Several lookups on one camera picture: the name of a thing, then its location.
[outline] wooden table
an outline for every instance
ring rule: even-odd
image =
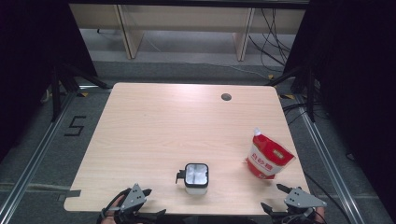
[[[255,127],[297,157],[275,180],[248,169]],[[206,195],[175,184],[189,162],[209,166]],[[286,209],[276,184],[308,191],[276,90],[263,86],[116,84],[71,187],[81,194],[64,208],[100,211],[134,183],[152,189],[141,212],[184,215],[265,215],[261,202]]]

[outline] gray floor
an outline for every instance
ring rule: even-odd
[[[146,32],[136,58],[128,60],[120,32],[112,30],[101,30],[100,34],[97,34],[96,30],[81,30],[81,32],[99,77],[108,84],[119,81],[141,81],[263,85],[268,81],[268,75],[279,76],[281,73],[269,71],[262,64],[271,66],[270,68],[275,70],[282,69],[269,57],[261,57],[250,42],[247,45],[245,60],[238,62],[231,34]],[[253,35],[252,38],[259,45],[263,43],[260,34]],[[279,36],[287,46],[292,45],[293,38],[293,35]],[[281,60],[278,49],[266,48],[266,50]],[[278,93],[289,94],[291,82],[292,79],[279,84],[276,87]],[[79,80],[79,83],[91,85],[84,80]],[[86,97],[76,97],[67,109],[61,127],[55,134],[46,156],[9,223],[95,223],[96,213],[70,213],[63,209],[64,195],[73,182],[109,95],[109,91],[98,89],[87,89],[86,92],[88,93]],[[280,101],[283,106],[296,103],[293,99]],[[351,191],[365,223],[392,223],[359,166],[345,156],[347,147],[337,135],[331,118],[321,106],[316,106],[315,111],[320,134]],[[287,114],[286,118],[290,122],[290,132],[302,166],[341,204],[301,113],[295,109]],[[83,125],[84,131],[79,137],[65,136],[66,133],[76,131],[69,128],[75,116],[86,117],[75,123]],[[21,142],[11,149],[0,164],[2,201],[7,198],[12,185],[18,181],[41,137],[45,134],[50,125],[50,117],[51,101],[49,100],[36,111],[35,118]],[[329,204],[326,210],[327,223],[347,223],[338,208],[321,189],[309,179],[307,181],[310,189]],[[256,219],[260,223],[270,223],[268,217]]]

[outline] black tape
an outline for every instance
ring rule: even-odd
[[[66,193],[66,198],[76,198],[79,197],[80,194],[81,194],[81,189],[69,190]]]

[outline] wire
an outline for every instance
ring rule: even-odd
[[[302,116],[305,113],[306,113],[306,110],[303,113],[299,114],[297,117],[295,117],[291,122],[288,123],[288,125],[291,125],[294,121],[297,120],[297,118],[299,118],[300,116]]]
[[[318,186],[318,188],[320,188],[324,194],[326,194],[326,196],[335,204],[335,206],[337,206],[337,208],[341,211],[341,213],[344,215],[344,217],[346,218],[347,223],[351,224],[349,217],[347,216],[347,213],[344,211],[344,209],[340,206],[340,204],[338,204],[335,199],[330,196],[330,194],[314,179],[312,178],[312,176],[310,176],[306,171],[303,171],[304,175],[306,177],[308,177],[312,182],[314,182],[315,185]]]
[[[264,34],[262,34],[262,36],[264,36],[264,38],[265,38],[265,43],[268,42],[268,43],[270,43],[272,46],[274,46],[274,47],[276,47],[276,48],[279,49],[280,56],[282,57],[283,62],[285,62],[285,61],[287,60],[287,56],[286,56],[286,54],[284,53],[284,51],[289,52],[289,51],[290,51],[290,48],[288,48],[287,46],[285,46],[285,45],[279,40],[279,38],[277,37],[277,31],[276,31],[276,9],[273,8],[272,12],[273,12],[273,15],[272,15],[273,20],[272,20],[271,25],[270,25],[269,21],[267,20],[267,18],[266,18],[266,16],[265,16],[265,13],[264,13],[264,11],[263,11],[263,9],[262,9],[262,16],[264,17],[265,22],[267,23],[267,26],[268,26],[268,30],[269,30],[269,33],[268,33],[268,36],[267,36],[267,37],[265,37]],[[272,36],[273,36],[274,40],[276,41],[276,45],[273,44],[271,41],[268,40],[269,35],[272,35]]]
[[[263,78],[265,78],[265,79],[270,80],[269,77],[266,77],[266,76],[263,75],[263,74],[260,74],[260,73],[257,73],[257,72],[252,72],[252,71],[247,71],[247,70],[244,70],[244,69],[240,69],[240,68],[234,67],[234,66],[232,66],[232,65],[219,64],[219,63],[203,63],[203,64],[215,65],[215,66],[220,66],[220,67],[229,67],[229,68],[232,68],[232,69],[237,70],[237,71],[240,71],[240,72],[255,74],[255,75],[258,75],[258,76],[260,76],[260,77],[263,77]]]
[[[324,217],[321,214],[319,214],[317,211],[315,211],[315,214],[318,215],[324,221],[323,222],[324,224],[327,224],[326,220],[324,219]]]
[[[262,59],[262,55],[265,54],[265,55],[267,55],[268,57],[270,57],[271,59],[273,59],[274,61],[276,61],[277,63],[279,63],[280,65],[282,65],[282,66],[285,65],[285,64],[283,64],[280,60],[278,60],[278,59],[276,59],[274,56],[272,56],[270,53],[266,52],[266,51],[263,49],[264,47],[262,47],[262,48],[259,47],[259,45],[256,44],[256,42],[253,41],[253,39],[251,38],[251,36],[249,36],[248,38],[249,38],[250,41],[253,43],[253,45],[256,47],[256,49],[258,49],[258,50],[262,53],[262,54],[261,54],[261,59]],[[274,70],[274,69],[271,69],[271,68],[267,67],[267,66],[263,63],[263,61],[262,61],[262,65],[263,65],[266,69],[268,69],[268,70],[271,70],[271,71],[274,71],[274,72],[282,72],[282,71]]]
[[[286,216],[286,217],[283,217],[282,218],[282,220],[281,220],[281,223],[282,224],[289,224],[289,223],[291,223],[294,219],[296,219],[296,218],[298,218],[300,215],[290,215],[290,216]]]
[[[153,48],[155,48],[156,50],[158,50],[158,52],[163,52],[162,50],[160,50],[159,48],[157,48],[157,46],[155,46],[155,45],[151,42],[151,40],[150,40],[149,38],[147,38],[146,36],[144,36],[144,38],[148,41],[148,43],[149,43]]]
[[[292,109],[295,109],[295,108],[298,108],[298,107],[301,107],[301,106],[305,106],[305,105],[306,105],[306,103],[295,104],[295,105],[287,105],[287,106],[283,107],[282,109],[283,109],[283,112],[286,112],[288,110],[290,111]]]
[[[291,111],[291,110],[288,110],[288,111],[285,113],[285,117],[289,114],[290,111]]]

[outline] round hole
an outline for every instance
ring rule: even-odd
[[[228,93],[223,93],[221,95],[221,99],[223,99],[223,101],[231,101],[231,98],[232,98],[231,95]]]

